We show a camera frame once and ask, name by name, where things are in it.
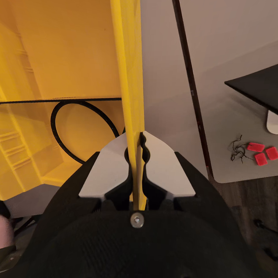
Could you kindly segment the person's torso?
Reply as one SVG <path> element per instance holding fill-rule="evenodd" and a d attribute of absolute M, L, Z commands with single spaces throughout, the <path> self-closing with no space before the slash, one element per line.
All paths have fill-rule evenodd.
<path fill-rule="evenodd" d="M 0 249 L 0 272 L 13 268 L 21 257 L 21 252 L 15 245 Z"/>

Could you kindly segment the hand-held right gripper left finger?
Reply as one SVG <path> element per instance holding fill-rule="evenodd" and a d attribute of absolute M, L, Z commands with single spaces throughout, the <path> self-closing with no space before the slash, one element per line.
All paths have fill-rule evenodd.
<path fill-rule="evenodd" d="M 126 149 L 126 133 L 101 149 L 79 192 L 80 198 L 107 199 L 107 193 L 127 180 L 129 164 L 125 158 Z"/>

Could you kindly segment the dark thread tangle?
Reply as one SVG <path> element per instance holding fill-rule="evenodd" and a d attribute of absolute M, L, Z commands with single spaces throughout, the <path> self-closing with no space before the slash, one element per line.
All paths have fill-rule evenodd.
<path fill-rule="evenodd" d="M 230 143 L 229 147 L 231 147 L 230 161 L 239 161 L 243 165 L 245 161 L 254 162 L 255 159 L 246 154 L 248 143 L 242 138 L 243 135 L 240 134 L 234 141 Z"/>

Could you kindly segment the white tablet stand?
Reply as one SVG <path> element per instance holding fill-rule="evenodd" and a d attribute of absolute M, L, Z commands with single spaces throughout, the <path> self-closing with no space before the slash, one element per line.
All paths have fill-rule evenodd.
<path fill-rule="evenodd" d="M 278 115 L 268 110 L 266 128 L 269 133 L 278 135 Z"/>

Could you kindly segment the red felt pad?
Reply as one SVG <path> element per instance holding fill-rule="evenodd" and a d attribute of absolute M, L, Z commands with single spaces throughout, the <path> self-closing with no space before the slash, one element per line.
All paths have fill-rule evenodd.
<path fill-rule="evenodd" d="M 266 155 L 263 152 L 255 154 L 254 158 L 258 166 L 264 166 L 268 164 Z"/>
<path fill-rule="evenodd" d="M 265 152 L 267 154 L 267 157 L 269 160 L 277 160 L 278 159 L 278 151 L 276 147 L 269 147 L 265 149 Z"/>
<path fill-rule="evenodd" d="M 259 144 L 259 143 L 254 143 L 254 142 L 250 142 L 246 149 L 248 151 L 253 151 L 253 152 L 261 153 L 265 149 L 265 145 Z"/>

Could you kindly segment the person's left hand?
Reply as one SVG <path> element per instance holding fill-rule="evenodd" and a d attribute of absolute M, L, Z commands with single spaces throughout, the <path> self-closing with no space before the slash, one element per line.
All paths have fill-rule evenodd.
<path fill-rule="evenodd" d="M 14 245 L 14 230 L 10 221 L 0 215 L 0 248 L 6 248 Z"/>

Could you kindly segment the yellow plastic bin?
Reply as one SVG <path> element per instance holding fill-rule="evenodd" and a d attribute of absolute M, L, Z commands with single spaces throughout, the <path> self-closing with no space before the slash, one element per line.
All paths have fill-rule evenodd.
<path fill-rule="evenodd" d="M 1 1 L 1 201 L 63 183 L 126 130 L 135 208 L 143 209 L 140 1 Z"/>

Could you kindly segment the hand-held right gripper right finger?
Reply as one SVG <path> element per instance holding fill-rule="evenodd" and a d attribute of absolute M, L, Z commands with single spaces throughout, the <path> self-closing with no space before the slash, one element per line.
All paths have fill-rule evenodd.
<path fill-rule="evenodd" d="M 142 190 L 147 198 L 192 197 L 195 190 L 175 152 L 147 131 L 140 134 L 144 161 Z"/>

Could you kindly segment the black framed instruction sheet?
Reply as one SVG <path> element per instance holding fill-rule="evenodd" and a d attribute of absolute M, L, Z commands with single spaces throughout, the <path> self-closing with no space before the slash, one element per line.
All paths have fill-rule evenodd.
<path fill-rule="evenodd" d="M 224 84 L 278 114 L 278 65 L 225 81 Z"/>

